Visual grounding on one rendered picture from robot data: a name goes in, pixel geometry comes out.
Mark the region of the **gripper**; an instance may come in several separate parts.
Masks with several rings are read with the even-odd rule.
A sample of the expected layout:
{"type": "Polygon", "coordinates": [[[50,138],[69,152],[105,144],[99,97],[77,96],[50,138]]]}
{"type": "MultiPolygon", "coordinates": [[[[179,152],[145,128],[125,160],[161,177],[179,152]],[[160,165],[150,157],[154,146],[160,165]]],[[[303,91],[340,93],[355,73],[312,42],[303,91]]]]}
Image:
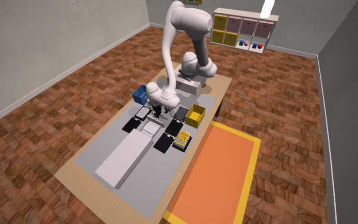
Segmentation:
{"type": "Polygon", "coordinates": [[[153,108],[153,112],[152,112],[152,114],[154,114],[155,115],[155,117],[157,117],[157,118],[159,118],[159,119],[161,119],[161,107],[162,107],[162,105],[160,104],[160,105],[158,105],[158,106],[152,106],[152,108],[153,108]],[[156,113],[155,113],[156,112],[156,113]]]}

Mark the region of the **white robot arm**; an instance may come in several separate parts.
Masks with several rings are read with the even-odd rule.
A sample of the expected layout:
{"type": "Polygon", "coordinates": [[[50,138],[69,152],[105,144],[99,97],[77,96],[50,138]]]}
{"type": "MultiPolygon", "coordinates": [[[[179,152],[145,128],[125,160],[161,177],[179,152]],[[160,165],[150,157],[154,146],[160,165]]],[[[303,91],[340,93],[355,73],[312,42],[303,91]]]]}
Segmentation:
{"type": "Polygon", "coordinates": [[[169,84],[161,90],[155,82],[146,85],[146,93],[152,106],[162,105],[167,108],[177,108],[180,99],[177,97],[176,77],[170,56],[170,48],[178,30],[183,30],[192,39],[195,53],[187,52],[182,59],[181,77],[191,81],[196,76],[211,78],[217,72],[217,66],[208,58],[205,35],[212,28],[213,19],[207,12],[185,8],[180,1],[174,1],[169,7],[163,28],[161,53],[167,71],[169,84]],[[209,60],[209,62],[208,62],[209,60]]]}

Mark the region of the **grey bench mat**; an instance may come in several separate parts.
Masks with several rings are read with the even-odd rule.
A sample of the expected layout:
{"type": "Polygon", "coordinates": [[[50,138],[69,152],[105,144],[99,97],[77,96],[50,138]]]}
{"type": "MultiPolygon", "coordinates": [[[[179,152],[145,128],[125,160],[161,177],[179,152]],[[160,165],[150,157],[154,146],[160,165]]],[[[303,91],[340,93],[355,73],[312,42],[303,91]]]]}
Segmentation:
{"type": "MultiPolygon", "coordinates": [[[[205,120],[209,110],[211,109],[216,98],[209,95],[199,93],[195,95],[175,89],[177,97],[180,99],[180,105],[177,108],[165,113],[165,107],[161,107],[161,120],[165,123],[165,128],[161,127],[157,134],[153,137],[153,144],[146,154],[130,173],[119,189],[114,188],[104,179],[102,179],[95,171],[116,149],[116,147],[128,136],[128,132],[122,130],[127,122],[141,109],[143,105],[135,101],[74,161],[104,186],[110,189],[118,197],[128,203],[131,207],[150,219],[159,204],[163,194],[175,175],[179,165],[181,164],[185,154],[187,153],[191,143],[193,142],[197,132],[199,131],[203,121],[205,120]],[[173,143],[166,153],[162,153],[153,146],[159,140],[161,135],[174,119],[173,116],[179,109],[183,107],[190,109],[193,104],[206,108],[205,116],[200,123],[198,129],[182,122],[181,131],[190,133],[192,139],[185,152],[174,147],[173,143]]],[[[174,119],[176,120],[176,119],[174,119]]]]}

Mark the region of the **blue open bin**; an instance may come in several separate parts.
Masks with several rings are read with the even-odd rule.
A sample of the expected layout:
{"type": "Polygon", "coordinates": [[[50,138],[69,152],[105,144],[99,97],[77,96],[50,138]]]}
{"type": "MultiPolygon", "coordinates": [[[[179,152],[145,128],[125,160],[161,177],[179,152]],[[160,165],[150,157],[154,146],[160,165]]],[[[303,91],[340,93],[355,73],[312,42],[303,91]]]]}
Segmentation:
{"type": "Polygon", "coordinates": [[[147,103],[147,93],[146,93],[146,86],[141,85],[139,88],[137,88],[133,93],[132,96],[134,98],[134,101],[136,103],[139,103],[141,105],[145,105],[147,103]]]}

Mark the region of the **yellow open-top bin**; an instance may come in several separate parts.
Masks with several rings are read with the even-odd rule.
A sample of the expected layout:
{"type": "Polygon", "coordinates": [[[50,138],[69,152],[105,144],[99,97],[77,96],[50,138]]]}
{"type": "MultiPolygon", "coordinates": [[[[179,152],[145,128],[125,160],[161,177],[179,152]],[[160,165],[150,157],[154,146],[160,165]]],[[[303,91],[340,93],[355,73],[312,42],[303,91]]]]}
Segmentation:
{"type": "Polygon", "coordinates": [[[185,124],[198,129],[205,116],[206,108],[193,104],[185,116],[185,124]]]}

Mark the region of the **black multi-well assay plate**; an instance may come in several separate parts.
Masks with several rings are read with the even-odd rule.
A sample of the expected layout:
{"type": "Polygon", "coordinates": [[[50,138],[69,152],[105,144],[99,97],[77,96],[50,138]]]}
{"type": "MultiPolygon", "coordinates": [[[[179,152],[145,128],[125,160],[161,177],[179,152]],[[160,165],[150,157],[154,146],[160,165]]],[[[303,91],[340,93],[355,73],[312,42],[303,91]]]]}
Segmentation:
{"type": "Polygon", "coordinates": [[[132,131],[134,129],[134,127],[138,124],[138,122],[139,121],[132,118],[124,128],[129,131],[132,131]]]}

